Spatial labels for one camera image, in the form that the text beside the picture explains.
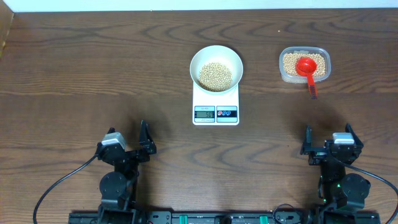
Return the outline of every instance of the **plastic container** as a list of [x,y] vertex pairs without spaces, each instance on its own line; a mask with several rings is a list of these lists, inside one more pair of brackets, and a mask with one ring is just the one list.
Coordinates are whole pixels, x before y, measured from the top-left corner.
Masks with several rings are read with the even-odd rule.
[[307,83],[307,78],[300,75],[289,75],[284,70],[284,55],[289,53],[299,54],[320,54],[325,59],[325,75],[321,77],[313,77],[314,82],[320,82],[327,79],[331,71],[330,56],[326,50],[319,47],[288,47],[280,53],[279,56],[279,70],[283,81],[288,83]]
[[[214,92],[205,90],[200,86],[198,80],[200,70],[204,65],[211,62],[221,63],[227,66],[232,72],[232,82],[227,90]],[[202,91],[210,95],[223,95],[238,85],[243,75],[243,63],[239,55],[232,49],[220,45],[212,45],[201,49],[197,54],[195,54],[195,56],[193,56],[190,65],[190,73],[193,82]]]

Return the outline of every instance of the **white scale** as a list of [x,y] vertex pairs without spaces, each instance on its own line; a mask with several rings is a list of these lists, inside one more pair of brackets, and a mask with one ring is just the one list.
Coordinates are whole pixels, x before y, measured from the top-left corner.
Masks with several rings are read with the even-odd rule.
[[209,95],[193,84],[192,122],[195,125],[238,125],[239,88],[224,95]]
[[[198,84],[198,74],[205,64],[219,62],[232,72],[230,89],[223,92],[204,90]],[[192,123],[194,125],[238,125],[239,87],[243,63],[236,52],[219,46],[201,49],[192,59],[190,73],[193,80]]]

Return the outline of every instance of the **green connector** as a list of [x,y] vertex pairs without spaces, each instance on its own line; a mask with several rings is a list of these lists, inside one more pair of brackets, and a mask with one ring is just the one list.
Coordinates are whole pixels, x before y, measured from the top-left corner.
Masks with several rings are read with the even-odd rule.
[[260,216],[260,224],[268,224],[268,217],[265,215]]
[[180,224],[188,224],[188,215],[180,215]]

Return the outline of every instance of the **white bowl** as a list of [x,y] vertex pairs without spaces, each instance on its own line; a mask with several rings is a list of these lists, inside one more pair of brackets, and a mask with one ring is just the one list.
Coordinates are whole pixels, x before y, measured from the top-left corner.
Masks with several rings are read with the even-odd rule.
[[[231,85],[225,91],[219,91],[219,92],[208,91],[202,88],[199,84],[198,79],[201,68],[213,62],[227,66],[227,68],[229,68],[229,70],[232,73]],[[222,95],[225,94],[227,91],[233,89],[241,80],[243,75],[243,63],[241,58],[235,51],[224,46],[213,45],[201,49],[197,54],[195,54],[195,56],[193,56],[189,70],[193,82],[202,91],[211,95]]]

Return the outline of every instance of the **wood grain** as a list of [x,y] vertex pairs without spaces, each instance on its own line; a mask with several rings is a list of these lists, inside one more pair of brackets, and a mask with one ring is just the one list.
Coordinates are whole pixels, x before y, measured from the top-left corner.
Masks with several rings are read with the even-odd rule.
[[[310,208],[319,167],[299,154],[350,122],[365,148],[354,163],[398,185],[398,9],[18,14],[0,62],[0,222],[32,223],[34,206],[88,160],[110,126],[136,147],[145,119],[158,154],[141,166],[139,203],[174,210]],[[244,61],[241,124],[196,127],[189,63],[221,44]],[[280,78],[290,46],[331,55],[311,100]],[[40,223],[96,210],[112,167],[95,161],[40,206]],[[397,203],[374,179],[366,208],[382,221]]]

